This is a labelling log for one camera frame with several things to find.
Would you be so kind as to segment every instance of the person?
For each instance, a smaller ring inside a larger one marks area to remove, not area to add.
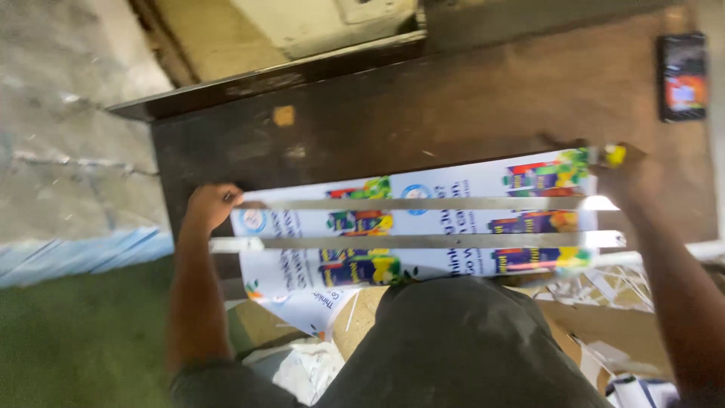
[[[600,191],[634,228],[681,400],[725,406],[725,296],[642,185],[646,160],[595,166]],[[212,230],[242,200],[233,184],[200,187],[176,246],[168,335],[179,407],[292,407],[295,398],[233,360]],[[390,288],[376,322],[316,407],[606,407],[553,340],[536,304],[478,277]]]

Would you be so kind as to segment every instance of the green floor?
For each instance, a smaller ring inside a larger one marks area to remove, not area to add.
[[[172,274],[169,257],[0,290],[0,407],[167,407]]]

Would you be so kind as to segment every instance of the dark wooden table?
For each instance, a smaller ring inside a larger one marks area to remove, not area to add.
[[[627,141],[650,153],[658,171],[648,183],[670,222],[687,242],[716,239],[704,125],[658,120],[655,38],[691,29],[689,21],[687,9],[671,7],[157,121],[173,231],[200,184],[270,189],[526,155],[549,149],[535,137],[547,131],[594,144]],[[294,110],[294,121],[276,122],[278,108]],[[602,213],[600,228],[630,232],[619,213]],[[231,235],[228,221],[215,234]],[[236,255],[217,266],[223,277],[239,276]]]

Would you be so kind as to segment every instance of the smartphone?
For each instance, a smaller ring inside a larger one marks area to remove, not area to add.
[[[694,121],[705,117],[708,86],[705,35],[658,38],[660,119]]]

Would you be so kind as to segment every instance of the metal ruler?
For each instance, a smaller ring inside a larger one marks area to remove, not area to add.
[[[212,253],[259,252],[267,249],[376,248],[619,248],[626,245],[619,231],[560,232],[555,234],[432,234],[362,237],[258,238],[224,237],[209,241]]]
[[[381,198],[245,201],[236,208],[257,210],[593,210],[615,211],[602,195],[575,197]]]

